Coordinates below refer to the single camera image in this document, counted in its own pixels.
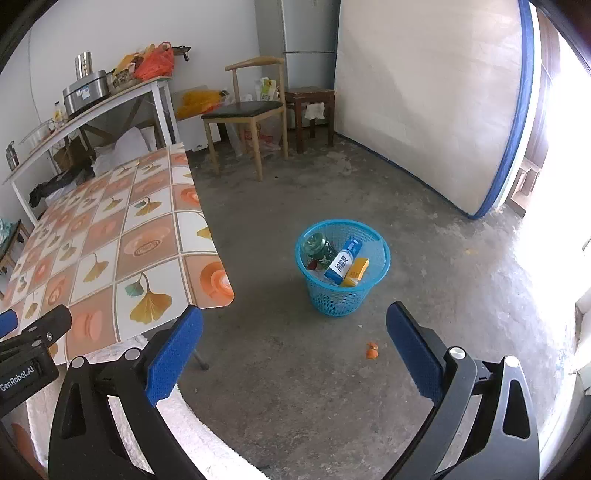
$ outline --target refrigerator door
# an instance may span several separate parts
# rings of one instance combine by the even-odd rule
[[[286,52],[336,52],[340,0],[280,1]]]
[[[336,53],[286,53],[286,88],[335,86]]]

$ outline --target clear plastic container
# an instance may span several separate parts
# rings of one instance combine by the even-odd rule
[[[20,145],[28,153],[32,152],[35,147],[41,144],[47,137],[51,135],[53,129],[53,120],[47,120],[41,125],[31,131],[25,138],[21,140]]]

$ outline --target blue plastic basket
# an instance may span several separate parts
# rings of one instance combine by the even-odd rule
[[[316,232],[323,232],[337,250],[341,249],[350,236],[364,242],[380,241],[384,247],[384,256],[382,258],[369,256],[369,267],[356,287],[338,287],[322,282],[310,274],[306,268],[310,257],[302,248],[304,241]],[[373,228],[353,220],[326,220],[312,225],[298,238],[295,254],[295,262],[306,278],[312,304],[318,311],[331,317],[342,317],[357,310],[371,288],[385,277],[390,268],[390,249],[382,236]]]

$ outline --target black chair seat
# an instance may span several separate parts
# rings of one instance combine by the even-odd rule
[[[211,112],[204,113],[201,118],[250,118],[268,112],[269,110],[274,110],[280,106],[283,106],[283,103],[270,101],[238,102],[233,105],[224,105]]]

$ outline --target silver screw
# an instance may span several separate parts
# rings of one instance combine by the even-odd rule
[[[453,346],[449,349],[449,354],[456,360],[466,358],[466,352],[458,346]]]
[[[505,363],[511,368],[517,368],[519,366],[519,359],[513,355],[507,355],[505,357]]]
[[[77,356],[74,360],[72,360],[71,364],[70,364],[73,368],[80,368],[82,365],[84,365],[84,357],[83,356]]]
[[[126,360],[137,360],[139,358],[139,350],[137,348],[130,348],[125,352]]]

